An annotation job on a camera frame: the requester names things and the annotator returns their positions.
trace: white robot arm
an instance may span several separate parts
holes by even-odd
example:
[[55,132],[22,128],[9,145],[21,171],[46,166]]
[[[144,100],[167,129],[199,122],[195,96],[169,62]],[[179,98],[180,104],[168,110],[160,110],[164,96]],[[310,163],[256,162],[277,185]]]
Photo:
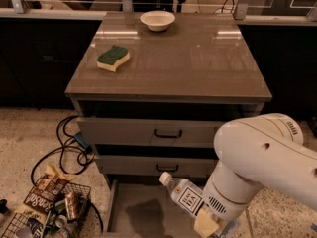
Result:
[[230,221],[267,186],[317,210],[317,153],[302,144],[300,127],[286,115],[226,123],[214,139],[219,162],[203,189],[205,204]]

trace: green and yellow sponge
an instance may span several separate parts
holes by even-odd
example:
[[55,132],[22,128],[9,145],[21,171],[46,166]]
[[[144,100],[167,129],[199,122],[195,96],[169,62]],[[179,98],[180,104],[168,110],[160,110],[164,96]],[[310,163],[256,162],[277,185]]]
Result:
[[116,72],[117,68],[130,58],[129,50],[120,46],[112,46],[97,59],[99,68]]

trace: speckled floor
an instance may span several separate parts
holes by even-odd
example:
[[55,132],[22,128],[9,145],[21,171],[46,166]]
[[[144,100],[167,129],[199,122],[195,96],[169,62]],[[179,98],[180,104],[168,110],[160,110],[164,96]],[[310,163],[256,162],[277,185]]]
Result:
[[[56,126],[70,115],[75,115],[75,112],[0,107],[0,199],[7,199],[7,207],[11,210],[10,214],[0,214],[0,234],[32,186],[30,175],[34,164],[43,155],[59,147]],[[300,122],[300,125],[304,132],[304,145],[317,151],[317,139],[313,137],[306,122]],[[67,132],[77,131],[75,121],[70,122]],[[75,158],[76,156],[69,154],[64,160],[70,172],[80,169]],[[38,178],[44,173],[48,162],[58,166],[58,160],[59,154],[50,156],[36,169],[35,177]],[[73,182],[91,187],[91,200],[104,219],[108,211],[110,189],[96,165],[91,164]],[[317,233],[311,229],[311,224],[317,223],[317,212],[268,188],[255,197],[248,210],[240,217],[240,221],[241,225],[235,237],[317,237]],[[91,208],[80,237],[100,235],[98,218]]]

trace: chip bag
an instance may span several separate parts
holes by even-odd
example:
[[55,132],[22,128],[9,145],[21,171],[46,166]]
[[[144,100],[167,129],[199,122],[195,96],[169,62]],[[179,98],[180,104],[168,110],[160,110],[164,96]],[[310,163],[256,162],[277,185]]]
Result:
[[44,176],[15,212],[45,224],[47,215],[58,201],[62,190],[75,178],[76,175],[65,174],[60,168],[48,164]]

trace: water bottle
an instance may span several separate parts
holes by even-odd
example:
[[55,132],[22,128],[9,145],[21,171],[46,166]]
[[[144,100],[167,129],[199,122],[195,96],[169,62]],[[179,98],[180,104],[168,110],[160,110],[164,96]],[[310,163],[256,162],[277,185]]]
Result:
[[161,174],[159,181],[166,186],[171,199],[191,217],[196,218],[203,205],[202,190],[186,178],[174,178],[170,173]]

